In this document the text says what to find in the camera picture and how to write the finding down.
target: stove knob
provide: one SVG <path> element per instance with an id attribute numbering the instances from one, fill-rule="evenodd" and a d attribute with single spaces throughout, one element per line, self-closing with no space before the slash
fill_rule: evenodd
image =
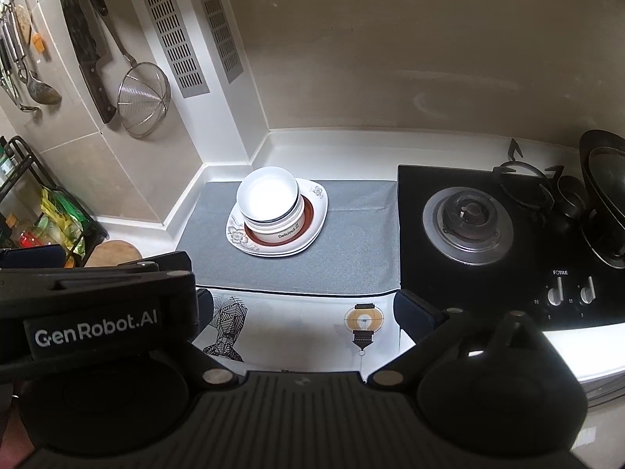
<path id="1" fill-rule="evenodd" d="M 547 298 L 549 299 L 549 303 L 551 303 L 554 307 L 557 307 L 564 301 L 564 288 L 562 287 L 562 277 L 557 278 L 557 289 L 550 289 L 549 293 L 547 293 Z"/>
<path id="2" fill-rule="evenodd" d="M 597 297 L 597 294 L 595 293 L 595 283 L 593 282 L 592 277 L 588 277 L 588 286 L 582 288 L 579 294 L 582 297 L 582 301 L 587 305 L 592 303 L 593 299 Z"/>

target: wire mesh skimmer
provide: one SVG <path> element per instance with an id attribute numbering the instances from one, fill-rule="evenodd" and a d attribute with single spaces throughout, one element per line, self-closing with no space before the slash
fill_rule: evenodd
<path id="1" fill-rule="evenodd" d="M 165 73 L 153 63 L 140 64 L 130 55 L 115 31 L 104 0 L 90 0 L 102 17 L 121 54 L 130 63 L 118 92 L 118 113 L 128 134 L 146 137 L 157 127 L 170 107 L 171 87 Z"/>

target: metal bolt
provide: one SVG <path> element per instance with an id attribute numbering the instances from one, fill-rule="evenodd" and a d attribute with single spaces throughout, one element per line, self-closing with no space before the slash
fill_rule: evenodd
<path id="1" fill-rule="evenodd" d="M 234 375 L 225 368 L 211 368 L 202 374 L 202 379 L 210 385 L 225 385 Z"/>
<path id="2" fill-rule="evenodd" d="M 396 370 L 380 370 L 373 374 L 373 380 L 380 386 L 397 386 L 404 376 Z"/>

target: round wooden board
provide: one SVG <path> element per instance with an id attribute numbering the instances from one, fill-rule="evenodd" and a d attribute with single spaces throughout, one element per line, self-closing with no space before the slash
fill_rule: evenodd
<path id="1" fill-rule="evenodd" d="M 85 267 L 117 266 L 140 258 L 141 253 L 133 245 L 126 241 L 111 240 L 99 244 L 93 250 Z"/>

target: floral plate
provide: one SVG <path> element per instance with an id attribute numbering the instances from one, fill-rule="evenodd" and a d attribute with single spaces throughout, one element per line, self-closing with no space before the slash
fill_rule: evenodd
<path id="1" fill-rule="evenodd" d="M 232 211 L 230 211 L 226 224 L 227 240 L 246 254 L 267 258 L 291 256 L 308 248 L 314 239 L 319 236 L 323 223 L 326 221 L 327 192 L 326 189 L 314 181 L 301 178 L 297 178 L 297 181 L 299 191 L 310 201 L 313 210 L 312 223 L 302 235 L 284 245 L 268 246 L 255 243 L 245 234 L 245 228 L 243 227 L 245 219 L 241 210 L 239 210 L 239 206 L 235 204 Z"/>

